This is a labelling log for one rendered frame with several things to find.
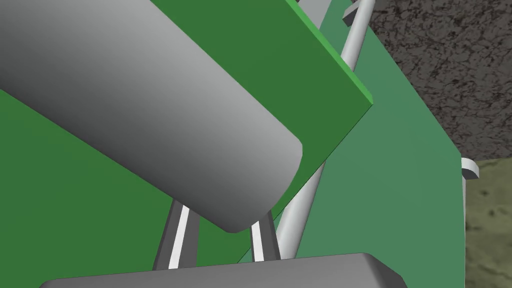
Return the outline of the thick grey bar handle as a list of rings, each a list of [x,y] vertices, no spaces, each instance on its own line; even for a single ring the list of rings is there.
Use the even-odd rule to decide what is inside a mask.
[[[150,0],[0,0],[0,89],[229,233],[303,155]]]

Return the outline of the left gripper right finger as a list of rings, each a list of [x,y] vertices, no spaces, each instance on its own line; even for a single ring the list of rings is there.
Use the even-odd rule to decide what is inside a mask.
[[[281,259],[272,212],[250,227],[251,256],[253,262]]]

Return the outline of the pale green cupboard front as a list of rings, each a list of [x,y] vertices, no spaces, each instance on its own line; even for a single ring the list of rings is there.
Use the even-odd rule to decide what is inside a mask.
[[[375,0],[355,73],[373,105],[282,212],[281,259],[360,254],[407,288],[465,288],[461,154],[377,37]]]

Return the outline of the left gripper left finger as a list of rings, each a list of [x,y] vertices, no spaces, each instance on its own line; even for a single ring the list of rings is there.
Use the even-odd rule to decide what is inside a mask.
[[[175,199],[172,201],[152,269],[197,266],[201,217]]]

